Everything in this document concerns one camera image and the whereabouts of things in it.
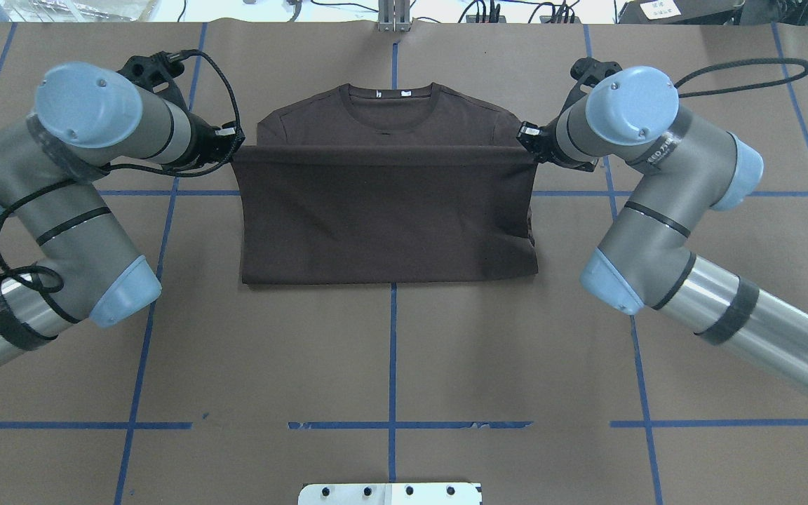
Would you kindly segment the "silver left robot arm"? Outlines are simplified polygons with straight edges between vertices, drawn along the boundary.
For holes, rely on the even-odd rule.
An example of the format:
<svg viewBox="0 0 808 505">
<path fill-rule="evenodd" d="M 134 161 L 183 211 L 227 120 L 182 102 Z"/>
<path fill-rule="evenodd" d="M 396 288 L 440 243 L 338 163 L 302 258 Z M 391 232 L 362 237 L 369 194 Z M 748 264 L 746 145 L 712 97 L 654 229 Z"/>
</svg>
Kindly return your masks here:
<svg viewBox="0 0 808 505">
<path fill-rule="evenodd" d="M 74 324 L 102 328 L 160 297 L 153 268 L 94 182 L 115 170 L 199 177 L 243 143 L 234 118 L 210 125 L 175 80 L 199 49 L 135 55 L 119 71 L 52 67 L 31 112 L 0 130 L 0 367 Z"/>
</svg>

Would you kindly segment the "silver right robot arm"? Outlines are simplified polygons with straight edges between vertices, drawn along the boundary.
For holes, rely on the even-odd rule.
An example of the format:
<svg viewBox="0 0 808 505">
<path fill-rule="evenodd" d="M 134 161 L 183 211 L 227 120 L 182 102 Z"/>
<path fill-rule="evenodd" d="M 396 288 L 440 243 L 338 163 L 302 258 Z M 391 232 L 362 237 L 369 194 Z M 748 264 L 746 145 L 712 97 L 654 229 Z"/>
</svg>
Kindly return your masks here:
<svg viewBox="0 0 808 505">
<path fill-rule="evenodd" d="M 581 284 L 629 316 L 666 314 L 808 395 L 808 314 L 686 246 L 706 211 L 732 210 L 756 189 L 761 155 L 682 105 L 657 68 L 580 58 L 570 74 L 558 117 L 525 122 L 520 143 L 537 162 L 590 172 L 615 156 L 641 174 Z"/>
</svg>

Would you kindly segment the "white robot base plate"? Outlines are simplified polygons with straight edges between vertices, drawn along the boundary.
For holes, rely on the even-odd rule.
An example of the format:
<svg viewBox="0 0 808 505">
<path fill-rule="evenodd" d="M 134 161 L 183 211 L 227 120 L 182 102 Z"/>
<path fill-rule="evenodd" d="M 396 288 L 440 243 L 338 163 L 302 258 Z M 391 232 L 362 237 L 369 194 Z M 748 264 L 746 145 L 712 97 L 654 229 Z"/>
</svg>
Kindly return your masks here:
<svg viewBox="0 0 808 505">
<path fill-rule="evenodd" d="M 298 504 L 482 504 L 481 485 L 468 482 L 316 483 Z"/>
</svg>

